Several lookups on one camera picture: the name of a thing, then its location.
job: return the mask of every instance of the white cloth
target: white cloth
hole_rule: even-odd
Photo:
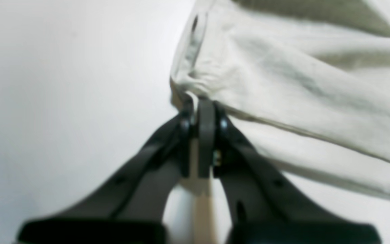
[[[200,1],[176,86],[288,170],[390,199],[390,1]]]

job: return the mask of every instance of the white fabric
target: white fabric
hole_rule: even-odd
[[[195,16],[178,88],[222,102],[282,169],[390,199],[390,1],[200,1]]]

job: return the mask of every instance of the white background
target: white background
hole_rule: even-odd
[[[177,113],[169,71],[193,3],[0,0],[0,244],[26,219],[82,199]],[[375,224],[390,244],[390,202],[288,176],[337,214]],[[210,190],[217,233],[197,229],[190,212],[200,218],[212,198],[177,187],[164,219],[173,240],[224,241],[224,196],[218,182]]]

